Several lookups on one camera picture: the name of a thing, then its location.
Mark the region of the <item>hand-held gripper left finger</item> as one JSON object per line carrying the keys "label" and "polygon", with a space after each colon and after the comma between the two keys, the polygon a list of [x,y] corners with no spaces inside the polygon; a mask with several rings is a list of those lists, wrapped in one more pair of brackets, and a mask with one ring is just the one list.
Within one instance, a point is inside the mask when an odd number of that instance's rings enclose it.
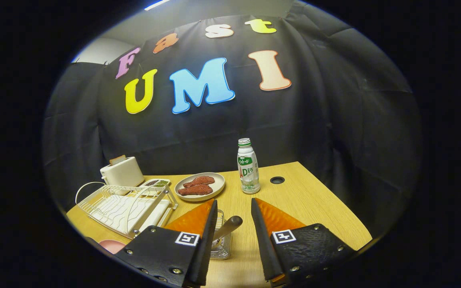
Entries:
{"label": "hand-held gripper left finger", "polygon": [[[217,212],[211,199],[176,219],[175,228],[148,226],[114,258],[150,279],[153,287],[205,286]],[[179,225],[181,220],[197,230]]]}

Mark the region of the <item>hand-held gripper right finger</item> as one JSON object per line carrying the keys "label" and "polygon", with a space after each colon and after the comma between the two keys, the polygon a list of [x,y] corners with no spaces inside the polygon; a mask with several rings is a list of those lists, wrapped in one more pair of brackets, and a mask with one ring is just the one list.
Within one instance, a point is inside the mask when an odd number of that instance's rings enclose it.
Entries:
{"label": "hand-held gripper right finger", "polygon": [[356,251],[323,224],[305,225],[279,208],[251,199],[264,278],[273,288],[314,288]]}

